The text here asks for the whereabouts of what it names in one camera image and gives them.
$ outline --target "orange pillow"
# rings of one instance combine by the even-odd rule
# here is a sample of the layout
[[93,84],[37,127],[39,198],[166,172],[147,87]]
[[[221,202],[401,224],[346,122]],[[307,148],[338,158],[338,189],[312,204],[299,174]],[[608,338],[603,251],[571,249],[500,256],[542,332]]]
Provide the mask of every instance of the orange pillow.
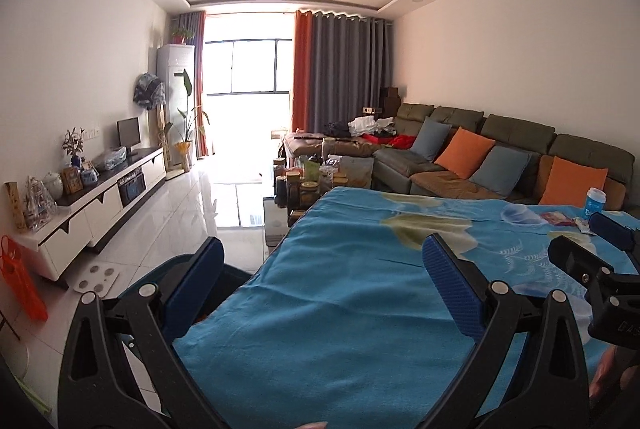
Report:
[[466,180],[478,170],[494,144],[495,140],[458,128],[435,164]]
[[590,187],[604,187],[608,169],[595,169],[554,157],[551,174],[540,205],[574,205],[584,207]]

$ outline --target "orange curtain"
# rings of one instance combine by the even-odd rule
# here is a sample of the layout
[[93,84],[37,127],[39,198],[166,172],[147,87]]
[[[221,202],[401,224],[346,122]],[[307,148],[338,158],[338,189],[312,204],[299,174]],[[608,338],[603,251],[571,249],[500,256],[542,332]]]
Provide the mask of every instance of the orange curtain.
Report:
[[311,78],[311,32],[313,14],[296,12],[293,37],[293,89],[291,97],[291,131],[305,131],[308,122],[309,81]]

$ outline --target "bed sheet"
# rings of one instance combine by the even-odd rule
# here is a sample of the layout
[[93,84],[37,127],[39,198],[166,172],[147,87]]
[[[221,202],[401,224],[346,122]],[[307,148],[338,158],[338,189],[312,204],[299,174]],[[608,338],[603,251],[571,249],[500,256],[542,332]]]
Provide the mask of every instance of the bed sheet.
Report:
[[[567,292],[593,372],[606,345],[586,333],[584,288],[549,262],[546,247],[565,234],[616,271],[634,270],[599,237],[536,214],[553,210],[580,212],[334,189],[246,285],[174,341],[175,351],[234,429],[313,421],[328,421],[328,429],[412,429],[472,348],[422,266],[422,241],[439,232],[489,281]],[[612,217],[640,226],[625,213]],[[514,340],[484,410],[499,402],[523,341]]]

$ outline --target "orange plastic bag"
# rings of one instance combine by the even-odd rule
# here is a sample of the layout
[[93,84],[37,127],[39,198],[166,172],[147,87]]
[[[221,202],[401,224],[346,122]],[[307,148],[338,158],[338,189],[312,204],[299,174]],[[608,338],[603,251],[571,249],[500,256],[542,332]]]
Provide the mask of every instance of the orange plastic bag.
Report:
[[15,297],[32,321],[46,321],[49,318],[44,304],[22,262],[19,245],[9,236],[2,237],[2,277],[14,291]]

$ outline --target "potted plant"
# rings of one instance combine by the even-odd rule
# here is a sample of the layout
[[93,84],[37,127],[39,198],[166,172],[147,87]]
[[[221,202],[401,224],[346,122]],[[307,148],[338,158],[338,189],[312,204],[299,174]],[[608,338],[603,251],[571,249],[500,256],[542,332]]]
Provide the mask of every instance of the potted plant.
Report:
[[[209,116],[207,115],[207,112],[205,112],[202,109],[201,105],[196,106],[194,103],[193,107],[190,110],[189,98],[193,94],[193,85],[191,84],[191,79],[189,77],[189,74],[187,73],[187,70],[182,71],[182,79],[184,81],[184,89],[187,90],[187,109],[185,111],[178,109],[178,113],[180,113],[180,115],[182,116],[182,125],[184,130],[181,130],[180,128],[178,128],[178,133],[180,134],[180,138],[182,139],[182,141],[174,144],[174,147],[175,149],[178,150],[178,152],[180,153],[180,156],[182,157],[182,168],[184,169],[185,172],[189,172],[191,170],[191,165],[189,163],[188,154],[191,149],[191,143],[192,143],[192,138],[194,133],[194,126],[195,126],[195,120],[196,120],[195,114],[198,111],[201,111],[203,117],[207,119],[207,124],[211,125],[211,123],[209,122]],[[173,126],[174,126],[173,122],[167,122],[167,124],[164,127],[164,131],[162,132],[164,134],[164,138],[168,138],[169,130]],[[202,135],[204,135],[204,126],[199,126],[198,130]]]
[[193,38],[193,32],[186,27],[177,26],[171,32],[171,43],[172,44],[184,44],[184,42],[188,39]]
[[78,168],[81,163],[78,153],[81,153],[83,148],[82,133],[84,133],[82,128],[80,128],[80,133],[77,133],[75,128],[71,131],[66,130],[65,139],[62,142],[62,149],[71,157],[71,165]]

